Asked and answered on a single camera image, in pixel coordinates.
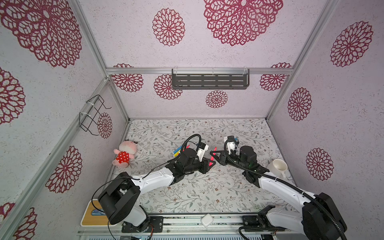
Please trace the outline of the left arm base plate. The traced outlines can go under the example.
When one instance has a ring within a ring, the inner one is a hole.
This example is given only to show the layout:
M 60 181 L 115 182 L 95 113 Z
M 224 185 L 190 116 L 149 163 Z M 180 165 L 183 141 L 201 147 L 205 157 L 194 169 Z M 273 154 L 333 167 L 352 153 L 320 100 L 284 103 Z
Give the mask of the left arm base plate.
M 124 222 L 122 226 L 122 233 L 161 233 L 163 231 L 164 217 L 155 216 L 148 217 L 138 227 L 133 224 Z

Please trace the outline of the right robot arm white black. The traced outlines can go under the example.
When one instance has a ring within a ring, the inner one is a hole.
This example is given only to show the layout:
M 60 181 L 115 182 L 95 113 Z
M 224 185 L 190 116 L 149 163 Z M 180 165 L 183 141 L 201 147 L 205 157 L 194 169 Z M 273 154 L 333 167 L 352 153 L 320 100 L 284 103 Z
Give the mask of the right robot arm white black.
M 291 213 L 278 207 L 260 212 L 268 229 L 287 229 L 305 235 L 309 240 L 345 240 L 347 225 L 333 199 L 325 194 L 304 191 L 277 177 L 257 161 L 257 154 L 250 146 L 239 151 L 211 151 L 210 155 L 220 165 L 231 165 L 243 170 L 246 180 L 266 190 L 297 210 Z

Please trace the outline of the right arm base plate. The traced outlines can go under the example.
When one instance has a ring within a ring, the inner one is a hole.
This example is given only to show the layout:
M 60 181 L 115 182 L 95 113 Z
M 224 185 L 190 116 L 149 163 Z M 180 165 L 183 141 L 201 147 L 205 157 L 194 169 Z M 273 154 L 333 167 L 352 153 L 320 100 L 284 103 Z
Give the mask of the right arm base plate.
M 267 213 L 273 210 L 275 206 L 268 205 L 255 215 L 242 216 L 243 225 L 247 230 L 257 231 L 284 231 L 285 228 L 273 226 L 267 219 Z

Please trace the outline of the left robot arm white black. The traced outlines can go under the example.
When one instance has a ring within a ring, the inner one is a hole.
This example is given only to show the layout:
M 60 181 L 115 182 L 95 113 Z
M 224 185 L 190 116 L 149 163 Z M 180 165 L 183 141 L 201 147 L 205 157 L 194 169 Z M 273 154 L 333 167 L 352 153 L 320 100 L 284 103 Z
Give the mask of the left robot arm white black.
M 215 165 L 215 161 L 200 158 L 195 150 L 186 149 L 176 158 L 167 161 L 166 165 L 158 171 L 144 176 L 130 176 L 126 172 L 119 174 L 106 183 L 106 188 L 98 196 L 98 202 L 109 224 L 127 222 L 135 227 L 146 228 L 150 217 L 137 203 L 141 195 L 174 185 L 194 172 L 206 174 Z

